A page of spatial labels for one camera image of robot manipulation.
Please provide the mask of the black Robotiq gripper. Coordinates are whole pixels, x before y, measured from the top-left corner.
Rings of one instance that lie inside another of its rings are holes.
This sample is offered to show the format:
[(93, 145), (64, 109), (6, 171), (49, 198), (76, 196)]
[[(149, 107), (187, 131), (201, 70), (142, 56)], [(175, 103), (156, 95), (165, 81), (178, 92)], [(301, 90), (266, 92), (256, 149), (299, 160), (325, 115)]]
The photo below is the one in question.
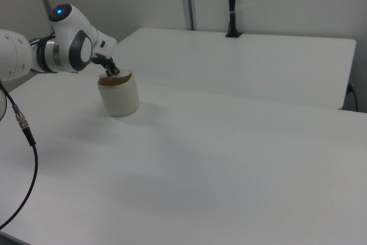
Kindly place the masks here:
[(95, 57), (91, 58), (91, 62), (93, 64), (101, 65), (104, 69), (106, 69), (106, 75), (108, 77), (120, 74), (120, 70), (118, 67), (115, 66), (112, 57), (107, 58), (102, 54), (96, 53)]

